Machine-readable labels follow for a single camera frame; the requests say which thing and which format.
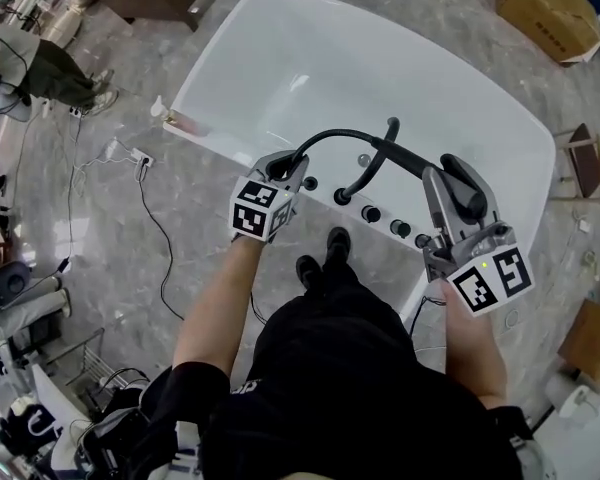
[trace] white wall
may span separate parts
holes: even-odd
[[[600,413],[578,428],[554,412],[535,438],[554,462],[559,480],[600,480]]]

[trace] black and white marker cube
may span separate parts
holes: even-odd
[[[291,220],[295,195],[241,176],[231,194],[229,228],[267,242]]]
[[[535,286],[529,260],[517,245],[478,256],[447,280],[473,316],[493,311]]]

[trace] black shoe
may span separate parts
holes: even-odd
[[[7,177],[5,175],[0,176],[0,194],[4,197],[4,190],[7,188]]]
[[[11,238],[11,230],[9,229],[9,217],[0,215],[0,229],[4,233],[4,239],[9,240]]]
[[[351,252],[351,237],[344,228],[333,228],[327,238],[327,258],[325,262],[334,258],[346,263]]]
[[[311,256],[300,256],[296,261],[298,279],[307,290],[315,288],[322,279],[322,269]]]

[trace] cardboard box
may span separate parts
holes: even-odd
[[[600,384],[600,304],[582,303],[558,354]]]
[[[600,22],[587,0],[496,0],[496,9],[561,64],[588,61],[600,48]]]

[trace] black cable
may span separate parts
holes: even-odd
[[[75,420],[73,420],[71,423],[69,423],[69,437],[71,437],[71,429],[72,429],[73,425],[74,425],[74,424],[75,424],[77,421],[82,421],[82,422],[84,422],[84,423],[89,423],[89,425],[87,425],[87,428],[85,428],[85,429],[82,431],[82,434],[80,434],[80,436],[78,436],[78,439],[76,439],[76,442],[75,442],[75,443],[73,443],[73,444],[76,446],[76,448],[78,447],[78,443],[80,442],[80,439],[82,439],[82,437],[83,437],[83,436],[84,436],[84,435],[87,433],[87,430],[89,430],[89,429],[90,429],[90,428],[91,428],[91,427],[94,425],[94,423],[93,423],[93,422],[91,422],[91,421],[89,421],[89,420],[83,420],[83,419],[81,419],[81,418],[76,418],[76,419],[75,419]]]
[[[160,298],[162,299],[162,303],[167,307],[167,309],[169,311],[171,311],[180,320],[184,320],[184,318],[181,315],[179,315],[178,313],[176,313],[174,311],[174,309],[169,305],[169,303],[164,298],[164,290],[165,290],[165,287],[167,286],[167,282],[169,281],[169,276],[171,275],[171,269],[173,268],[173,249],[171,248],[171,240],[169,239],[169,235],[167,235],[167,232],[164,230],[164,228],[160,225],[160,223],[153,216],[153,214],[151,213],[151,210],[149,210],[149,207],[147,206],[146,201],[144,200],[144,189],[142,188],[142,178],[144,177],[145,173],[146,173],[146,167],[145,167],[145,164],[143,163],[140,166],[140,175],[138,176],[138,185],[140,186],[140,196],[142,198],[142,205],[144,206],[144,209],[147,210],[147,213],[149,214],[149,217],[151,218],[151,220],[153,222],[155,222],[156,226],[158,226],[158,229],[162,232],[164,237],[167,239],[167,246],[169,248],[169,267],[167,268],[167,273],[165,274],[164,279],[162,280],[162,284],[160,285]]]
[[[22,102],[22,98],[18,98],[17,100],[15,100],[11,105],[7,106],[7,107],[2,107],[0,108],[0,115],[4,116],[6,114],[8,114],[9,112],[11,112],[14,108],[16,108],[20,103]]]
[[[369,135],[368,133],[361,132],[358,130],[349,130],[345,128],[325,130],[324,132],[320,132],[314,135],[313,137],[305,141],[304,144],[302,144],[298,149],[296,149],[296,152],[291,157],[291,165],[295,165],[310,147],[314,146],[321,140],[324,140],[328,137],[353,137],[354,139],[363,140],[364,142],[368,142],[369,144],[371,144],[374,140],[378,140],[377,137],[374,137],[373,135]]]
[[[11,50],[11,53],[13,53],[16,57],[18,57],[22,61],[22,63],[24,64],[25,73],[28,72],[29,65],[27,64],[27,61],[22,58],[22,55],[20,55],[17,51],[15,51],[13,48],[11,48],[11,45],[9,43],[7,43],[4,39],[2,39],[1,37],[0,37],[0,42],[2,44],[4,44],[7,48],[9,48],[9,50]]]
[[[253,292],[250,293],[249,297],[251,299],[251,310],[253,311],[253,314],[256,316],[256,318],[262,325],[266,325],[267,319],[264,316],[262,316],[262,313],[260,312],[260,308],[257,306],[255,301],[253,300]]]
[[[13,85],[13,84],[10,84],[9,82],[5,82],[4,80],[2,80],[2,77],[0,77],[0,86],[1,86],[2,84],[4,84],[4,85],[8,85],[8,86],[9,86],[9,87],[11,87],[12,89],[17,89],[17,88],[18,88],[18,86],[17,86],[17,85]]]
[[[425,304],[425,302],[431,302],[432,304],[435,304],[436,306],[446,306],[446,302],[444,300],[440,300],[440,299],[432,299],[431,297],[422,297],[422,299],[420,300],[420,306],[418,306],[418,310],[416,311],[416,316],[413,317],[413,321],[411,322],[411,329],[409,329],[409,337],[413,336],[413,329],[416,326],[416,320],[418,320],[418,317],[420,316],[420,312],[422,311],[422,308]]]
[[[50,277],[55,276],[58,272],[62,272],[65,268],[66,265],[63,266],[64,262],[67,262],[67,264],[69,263],[68,260],[62,260],[62,263],[60,263],[60,265],[58,266],[57,269],[55,269],[53,272],[51,272],[51,274],[49,274],[48,276],[43,277],[42,279],[40,279],[36,284],[34,284],[33,286],[30,286],[29,288],[27,288],[26,290],[21,291],[18,295],[16,295],[15,299],[13,299],[11,302],[9,302],[6,306],[2,306],[0,307],[0,311],[4,311],[5,309],[10,308],[11,306],[13,306],[16,301],[22,297],[25,293],[30,292],[31,290],[33,290],[36,286],[38,286],[40,283],[42,283],[43,281],[46,281],[47,279],[49,279]]]
[[[9,43],[7,43],[4,39],[2,39],[0,37],[0,42],[2,44],[4,44],[7,48],[9,48],[9,50],[11,50],[11,53],[13,53],[16,57],[18,57],[21,61],[22,64],[24,64],[24,72],[28,73],[29,72],[29,65],[27,64],[27,61],[24,60],[24,58],[22,57],[22,55],[20,55],[17,51],[15,51],[11,45]],[[0,108],[0,114],[4,115],[4,114],[8,114],[9,112],[11,112],[14,108],[16,108],[18,106],[18,104],[22,101],[22,98],[18,98],[15,102],[13,102],[11,105],[9,105],[8,107],[4,107],[4,108]]]
[[[67,191],[67,216],[69,217],[69,258],[73,254],[73,224],[71,219],[71,193],[73,192],[73,177],[76,172],[76,156],[78,155],[78,138],[80,137],[80,129],[82,128],[82,117],[78,119],[78,130],[74,139],[73,161],[71,162],[71,174],[69,175],[69,188]]]
[[[131,382],[127,382],[127,385],[122,389],[127,389],[129,386],[131,386],[131,384],[135,384],[136,382],[139,382],[141,380],[149,383],[151,382],[149,379],[145,379],[144,377],[138,377],[137,379],[133,379]]]
[[[115,379],[118,375],[121,375],[125,372],[136,372],[139,373],[140,375],[142,375],[142,378],[148,382],[151,382],[151,380],[149,379],[149,377],[147,377],[146,373],[144,373],[142,370],[138,370],[137,368],[119,368],[118,370],[116,370],[115,372],[113,372],[111,375],[109,375],[109,377],[107,378],[107,380],[104,381],[104,384],[102,384],[102,386],[100,387],[100,389],[98,391],[96,391],[95,395],[99,395],[100,393],[102,393],[105,388],[109,385],[109,383]]]
[[[7,14],[14,14],[16,16],[16,18],[18,18],[18,21],[27,21],[27,20],[33,21],[38,26],[38,34],[42,34],[42,26],[40,25],[40,21],[38,21],[38,18],[35,18],[31,15],[23,16],[21,13],[19,13],[18,11],[15,11],[13,9],[6,9],[5,11],[7,12]]]
[[[38,110],[38,113],[33,116],[33,118],[27,123],[27,127],[24,129],[24,135],[22,136],[22,145],[20,146],[20,156],[18,157],[18,165],[16,166],[16,173],[13,179],[13,197],[11,198],[11,207],[6,208],[3,211],[12,210],[16,205],[16,194],[18,192],[18,174],[20,173],[20,164],[22,163],[22,156],[24,152],[24,143],[27,139],[27,133],[29,132],[29,127],[31,124],[38,118],[38,116],[42,113],[42,107]]]

